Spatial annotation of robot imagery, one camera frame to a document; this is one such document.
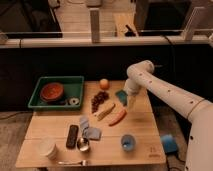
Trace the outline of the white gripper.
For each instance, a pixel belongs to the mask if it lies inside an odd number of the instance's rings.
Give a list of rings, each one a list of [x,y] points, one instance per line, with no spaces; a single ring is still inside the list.
[[[134,109],[135,103],[136,103],[136,97],[140,92],[141,86],[135,83],[131,79],[127,79],[124,84],[124,91],[129,95],[127,98],[127,108],[129,111]]]

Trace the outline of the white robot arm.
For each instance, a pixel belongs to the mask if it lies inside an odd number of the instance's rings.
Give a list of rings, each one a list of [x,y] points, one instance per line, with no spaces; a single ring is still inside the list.
[[[144,60],[127,68],[124,91],[137,95],[145,88],[191,123],[184,171],[213,171],[213,102],[153,75],[154,64]]]

